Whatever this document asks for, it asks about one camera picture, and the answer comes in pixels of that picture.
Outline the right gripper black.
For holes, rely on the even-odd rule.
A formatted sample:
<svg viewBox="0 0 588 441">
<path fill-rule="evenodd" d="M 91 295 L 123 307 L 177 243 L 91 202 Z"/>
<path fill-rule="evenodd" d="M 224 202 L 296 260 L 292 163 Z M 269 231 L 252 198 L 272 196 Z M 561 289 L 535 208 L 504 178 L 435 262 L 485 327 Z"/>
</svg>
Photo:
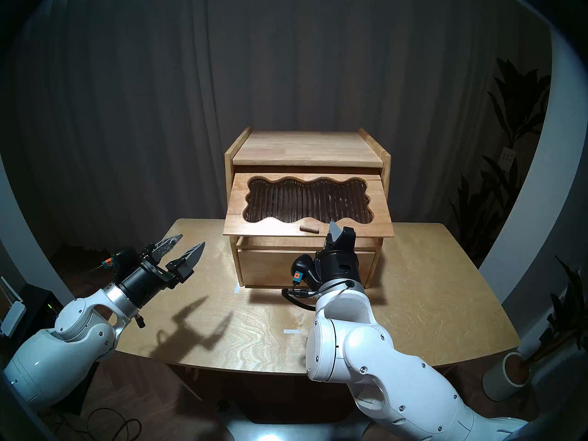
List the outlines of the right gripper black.
<svg viewBox="0 0 588 441">
<path fill-rule="evenodd" d="M 354 228 L 343 226 L 341 229 L 335 222 L 329 223 L 325 249 L 315 253 L 315 269 L 321 286 L 341 278 L 363 284 L 355 242 Z"/>
</svg>

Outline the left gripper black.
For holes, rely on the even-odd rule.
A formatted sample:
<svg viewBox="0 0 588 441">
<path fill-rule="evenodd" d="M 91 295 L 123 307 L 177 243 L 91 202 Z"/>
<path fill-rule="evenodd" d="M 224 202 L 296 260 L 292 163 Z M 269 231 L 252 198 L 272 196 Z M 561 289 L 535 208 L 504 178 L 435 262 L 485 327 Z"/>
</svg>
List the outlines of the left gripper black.
<svg viewBox="0 0 588 441">
<path fill-rule="evenodd" d="M 183 235 L 171 236 L 158 243 L 150 243 L 143 249 L 137 268 L 119 283 L 119 288 L 133 305 L 145 306 L 160 291 L 174 289 L 193 274 L 193 268 L 203 254 L 205 242 L 189 249 L 180 258 L 168 262 L 167 271 L 156 264 L 161 262 L 182 237 Z"/>
</svg>

